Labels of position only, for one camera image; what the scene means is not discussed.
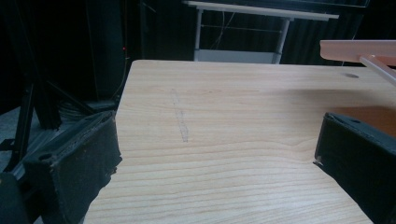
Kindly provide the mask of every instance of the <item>wooden table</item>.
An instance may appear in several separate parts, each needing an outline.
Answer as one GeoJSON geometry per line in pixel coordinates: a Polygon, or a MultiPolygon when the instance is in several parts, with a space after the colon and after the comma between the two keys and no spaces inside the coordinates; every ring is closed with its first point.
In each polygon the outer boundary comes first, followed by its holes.
{"type": "Polygon", "coordinates": [[[396,136],[396,89],[367,68],[134,62],[86,223],[370,223],[312,163],[328,111],[396,136]]]}

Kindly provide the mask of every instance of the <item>pencil mark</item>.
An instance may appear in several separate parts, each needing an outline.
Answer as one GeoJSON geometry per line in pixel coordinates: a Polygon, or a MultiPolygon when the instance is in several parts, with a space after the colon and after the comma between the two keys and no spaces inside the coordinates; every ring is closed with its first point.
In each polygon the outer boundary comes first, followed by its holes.
{"type": "Polygon", "coordinates": [[[178,128],[180,129],[180,133],[181,133],[181,138],[183,139],[183,142],[189,142],[189,129],[187,128],[187,125],[184,122],[184,111],[180,107],[180,99],[178,98],[177,91],[175,89],[172,89],[171,95],[174,103],[178,128]]]}

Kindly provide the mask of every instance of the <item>scratch on table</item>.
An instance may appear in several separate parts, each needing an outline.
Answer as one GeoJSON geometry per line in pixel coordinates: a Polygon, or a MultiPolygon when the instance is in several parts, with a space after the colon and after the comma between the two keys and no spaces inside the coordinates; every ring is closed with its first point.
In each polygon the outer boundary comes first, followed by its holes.
{"type": "Polygon", "coordinates": [[[178,128],[180,129],[181,138],[183,142],[189,142],[189,129],[184,122],[184,111],[180,106],[180,99],[178,98],[177,91],[172,89],[171,90],[172,99],[174,103],[175,114],[178,122],[178,128]]]}

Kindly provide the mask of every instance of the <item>wooden board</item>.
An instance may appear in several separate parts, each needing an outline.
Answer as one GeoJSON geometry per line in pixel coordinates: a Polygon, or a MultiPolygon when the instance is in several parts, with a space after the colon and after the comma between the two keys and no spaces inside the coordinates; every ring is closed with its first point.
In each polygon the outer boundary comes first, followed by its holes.
{"type": "Polygon", "coordinates": [[[370,223],[312,163],[325,112],[396,136],[396,89],[367,68],[136,61],[86,223],[370,223]]]}

